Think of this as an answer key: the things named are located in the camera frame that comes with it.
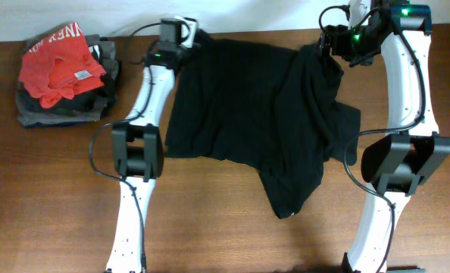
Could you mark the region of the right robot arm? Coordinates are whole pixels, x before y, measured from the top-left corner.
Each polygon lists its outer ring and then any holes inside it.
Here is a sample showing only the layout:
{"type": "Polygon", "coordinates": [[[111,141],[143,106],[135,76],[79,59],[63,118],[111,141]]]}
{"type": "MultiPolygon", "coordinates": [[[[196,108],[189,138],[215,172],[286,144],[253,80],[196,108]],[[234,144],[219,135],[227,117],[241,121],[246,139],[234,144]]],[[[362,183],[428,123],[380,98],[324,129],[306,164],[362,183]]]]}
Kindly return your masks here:
{"type": "Polygon", "coordinates": [[[366,192],[354,243],[342,259],[342,272],[386,272],[396,225],[417,188],[450,155],[430,98],[431,9],[410,1],[350,1],[340,6],[348,25],[322,26],[320,52],[349,63],[369,65],[381,55],[388,84],[388,125],[352,137],[379,133],[361,158],[366,192]]]}

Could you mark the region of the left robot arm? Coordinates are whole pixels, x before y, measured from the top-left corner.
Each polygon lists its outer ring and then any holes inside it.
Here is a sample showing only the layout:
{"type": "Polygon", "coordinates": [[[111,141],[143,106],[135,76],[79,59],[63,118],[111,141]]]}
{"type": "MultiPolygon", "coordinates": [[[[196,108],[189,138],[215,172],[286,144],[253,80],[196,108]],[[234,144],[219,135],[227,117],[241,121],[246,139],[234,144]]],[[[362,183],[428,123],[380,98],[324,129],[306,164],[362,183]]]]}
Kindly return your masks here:
{"type": "Polygon", "coordinates": [[[120,205],[111,254],[110,273],[145,272],[145,221],[156,180],[164,165],[159,124],[167,97],[175,86],[184,58],[194,43],[198,21],[190,17],[164,18],[160,36],[142,60],[142,83],[130,113],[113,123],[114,168],[120,185],[120,205]]]}

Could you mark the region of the black t-shirt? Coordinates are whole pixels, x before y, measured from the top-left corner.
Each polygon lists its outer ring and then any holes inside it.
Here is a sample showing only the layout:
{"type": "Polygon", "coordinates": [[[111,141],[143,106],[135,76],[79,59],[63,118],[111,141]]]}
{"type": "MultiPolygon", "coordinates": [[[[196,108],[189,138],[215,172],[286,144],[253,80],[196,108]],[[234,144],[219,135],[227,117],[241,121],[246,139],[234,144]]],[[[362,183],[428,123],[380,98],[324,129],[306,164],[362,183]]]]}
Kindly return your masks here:
{"type": "Polygon", "coordinates": [[[354,165],[357,108],[337,100],[343,70],[313,45],[287,49],[200,31],[165,144],[169,158],[253,167],[278,218],[298,213],[330,159],[354,165]]]}

